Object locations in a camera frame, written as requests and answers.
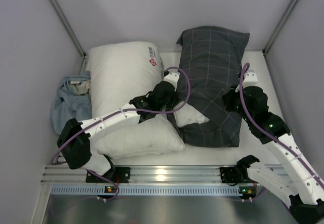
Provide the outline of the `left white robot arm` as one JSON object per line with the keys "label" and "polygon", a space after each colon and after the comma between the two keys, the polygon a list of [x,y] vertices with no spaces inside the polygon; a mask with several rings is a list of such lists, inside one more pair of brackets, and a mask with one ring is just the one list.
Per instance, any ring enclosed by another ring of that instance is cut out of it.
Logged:
{"label": "left white robot arm", "polygon": [[114,170],[105,153],[99,153],[94,144],[102,138],[127,126],[154,122],[155,117],[174,105],[177,83],[163,80],[154,89],[138,96],[111,113],[96,118],[66,122],[57,146],[71,170],[85,168],[92,174],[104,176]]}

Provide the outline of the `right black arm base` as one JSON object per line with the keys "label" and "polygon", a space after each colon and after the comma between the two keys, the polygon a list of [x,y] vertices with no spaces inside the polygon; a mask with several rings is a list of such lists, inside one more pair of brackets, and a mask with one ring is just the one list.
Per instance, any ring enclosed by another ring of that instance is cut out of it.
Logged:
{"label": "right black arm base", "polygon": [[222,183],[228,185],[248,184],[254,182],[248,177],[245,168],[239,168],[237,166],[220,167],[220,177]]}

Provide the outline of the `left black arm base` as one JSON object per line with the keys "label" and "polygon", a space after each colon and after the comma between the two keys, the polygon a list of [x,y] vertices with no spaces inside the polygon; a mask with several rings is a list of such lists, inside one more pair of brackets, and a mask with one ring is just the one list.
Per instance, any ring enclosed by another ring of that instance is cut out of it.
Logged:
{"label": "left black arm base", "polygon": [[[114,183],[128,183],[130,179],[131,169],[129,167],[113,167],[106,174],[103,175]],[[89,173],[87,171],[86,183],[105,183],[103,179]]]}

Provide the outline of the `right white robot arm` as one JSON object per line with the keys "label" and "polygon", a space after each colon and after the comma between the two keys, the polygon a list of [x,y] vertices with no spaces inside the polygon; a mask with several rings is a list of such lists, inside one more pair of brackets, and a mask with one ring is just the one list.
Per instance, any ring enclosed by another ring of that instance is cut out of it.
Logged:
{"label": "right white robot arm", "polygon": [[222,96],[225,109],[238,113],[250,132],[270,151],[289,180],[248,155],[233,167],[221,167],[221,180],[231,186],[256,182],[278,197],[297,223],[323,220],[323,179],[309,164],[286,123],[269,111],[268,97],[257,86],[233,86]]}

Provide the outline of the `dark grey checked pillowcase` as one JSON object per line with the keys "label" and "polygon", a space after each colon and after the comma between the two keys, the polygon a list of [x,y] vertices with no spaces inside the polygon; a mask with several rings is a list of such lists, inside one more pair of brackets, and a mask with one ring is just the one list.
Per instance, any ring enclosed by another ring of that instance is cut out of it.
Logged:
{"label": "dark grey checked pillowcase", "polygon": [[186,73],[178,80],[178,106],[194,107],[210,121],[178,127],[174,113],[168,114],[182,140],[192,146],[236,148],[239,146],[241,117],[225,110],[222,96],[238,85],[241,61],[250,34],[217,26],[184,30],[179,67]]}

